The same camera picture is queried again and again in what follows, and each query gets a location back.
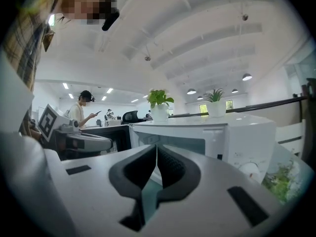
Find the white flower pot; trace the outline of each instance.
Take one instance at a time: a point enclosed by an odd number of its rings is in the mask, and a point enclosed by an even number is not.
[[[166,121],[169,117],[168,106],[165,104],[155,105],[151,108],[151,113],[155,122]]]
[[[206,102],[207,111],[210,117],[223,117],[226,113],[226,101]]]

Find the potted plant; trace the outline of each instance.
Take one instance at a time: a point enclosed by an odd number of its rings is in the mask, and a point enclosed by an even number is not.
[[[151,113],[154,121],[166,121],[169,117],[168,107],[169,103],[174,103],[172,97],[168,97],[165,91],[162,90],[151,90],[148,98],[150,103]]]
[[[223,94],[223,89],[214,89],[213,92],[204,94],[204,99],[207,101],[207,111],[210,117],[219,118],[225,115],[226,101],[221,101]]]

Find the plaid shirt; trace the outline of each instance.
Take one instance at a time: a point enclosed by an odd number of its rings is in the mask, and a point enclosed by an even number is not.
[[[48,20],[58,0],[26,0],[12,23],[3,42],[9,62],[28,89],[33,92],[41,43],[47,51],[54,32]],[[31,122],[32,107],[20,127],[23,135],[31,136],[30,129],[38,131]]]

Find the white t-shirt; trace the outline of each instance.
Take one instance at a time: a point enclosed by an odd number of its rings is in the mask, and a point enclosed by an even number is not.
[[[79,122],[83,121],[84,115],[82,107],[78,103],[72,105],[69,110],[68,117],[70,117],[71,119],[78,120]]]

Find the green plant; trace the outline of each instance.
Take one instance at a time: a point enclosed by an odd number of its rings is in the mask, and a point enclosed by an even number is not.
[[[285,204],[292,199],[300,195],[300,189],[294,190],[294,195],[292,197],[288,196],[290,191],[290,184],[293,182],[293,178],[290,177],[289,173],[293,169],[294,162],[290,160],[288,165],[279,165],[277,173],[266,174],[262,181],[262,185],[265,186],[269,191],[271,191],[282,204]]]
[[[224,92],[223,89],[218,89],[218,90],[213,90],[212,93],[205,93],[205,100],[209,101],[209,102],[218,102],[219,100],[221,100],[222,96],[223,96]]]
[[[161,90],[151,90],[148,97],[147,97],[148,103],[150,103],[150,107],[153,108],[155,105],[161,105],[165,103],[167,106],[169,106],[169,103],[174,103],[174,100],[172,97],[168,97],[165,94],[165,91],[163,89]]]

